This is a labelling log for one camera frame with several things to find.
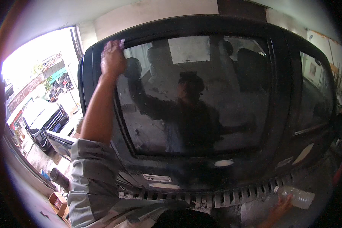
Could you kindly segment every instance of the blue license plate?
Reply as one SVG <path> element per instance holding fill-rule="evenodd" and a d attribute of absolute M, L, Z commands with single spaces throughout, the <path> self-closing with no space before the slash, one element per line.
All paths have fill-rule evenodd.
<path fill-rule="evenodd" d="M 59 129 L 60 127 L 61 127 L 61 124 L 58 123 L 58 124 L 55 126 L 55 128 L 53 129 L 53 131 L 54 131 L 54 132 L 57 132 L 58 129 Z"/>

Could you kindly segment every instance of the car window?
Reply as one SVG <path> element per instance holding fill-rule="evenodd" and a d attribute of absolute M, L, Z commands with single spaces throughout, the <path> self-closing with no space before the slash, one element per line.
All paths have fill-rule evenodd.
<path fill-rule="evenodd" d="M 265 41 L 189 36 L 124 54 L 117 91 L 138 154 L 204 156 L 259 147 L 270 90 Z"/>
<path fill-rule="evenodd" d="M 300 52 L 302 101 L 296 131 L 328 123 L 333 110 L 332 86 L 327 69 L 314 57 Z"/>

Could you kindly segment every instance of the cardboard box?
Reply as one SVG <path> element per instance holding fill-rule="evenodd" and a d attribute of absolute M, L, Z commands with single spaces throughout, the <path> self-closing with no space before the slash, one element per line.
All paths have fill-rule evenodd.
<path fill-rule="evenodd" d="M 57 199 L 59 199 L 61 201 L 61 205 L 60 205 L 59 209 L 57 209 L 54 205 Z M 64 211 L 67 208 L 67 200 L 63 197 L 63 195 L 59 192 L 54 192 L 54 193 L 52 193 L 52 195 L 50 196 L 48 201 L 51 203 L 51 206 L 52 206 L 53 210 L 56 212 L 56 214 L 58 216 L 62 217 L 64 215 Z"/>
<path fill-rule="evenodd" d="M 62 219 L 64 220 L 64 222 L 68 225 L 68 227 L 71 228 L 71 221 L 69 219 L 66 219 L 68 213 L 70 212 L 70 209 L 68 208 L 68 206 L 66 207 L 66 210 L 64 210 L 64 215 L 62 216 Z"/>

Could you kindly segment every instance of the ceiling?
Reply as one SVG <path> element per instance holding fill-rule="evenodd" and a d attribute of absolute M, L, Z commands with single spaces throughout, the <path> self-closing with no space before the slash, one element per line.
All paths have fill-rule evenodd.
<path fill-rule="evenodd" d="M 18 18 L 9 40 L 6 56 L 28 41 L 60 28 L 89 21 L 137 0 L 36 0 Z M 315 0 L 254 0 L 292 16 L 306 28 L 339 41 L 331 21 Z"/>
<path fill-rule="evenodd" d="M 305 28 L 317 31 L 340 43 L 329 12 L 319 0 L 252 0 L 293 17 Z"/>

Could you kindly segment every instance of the tree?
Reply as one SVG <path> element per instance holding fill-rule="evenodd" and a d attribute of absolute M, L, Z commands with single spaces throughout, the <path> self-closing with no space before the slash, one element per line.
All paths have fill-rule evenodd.
<path fill-rule="evenodd" d="M 43 64 L 42 63 L 37 63 L 36 65 L 33 66 L 32 73 L 34 75 L 40 75 L 43 70 Z"/>
<path fill-rule="evenodd" d="M 51 84 L 51 80 L 52 80 L 52 76 L 49 76 L 48 78 L 46 78 L 42 84 L 46 87 L 46 90 L 49 91 L 52 88 L 52 84 Z"/>

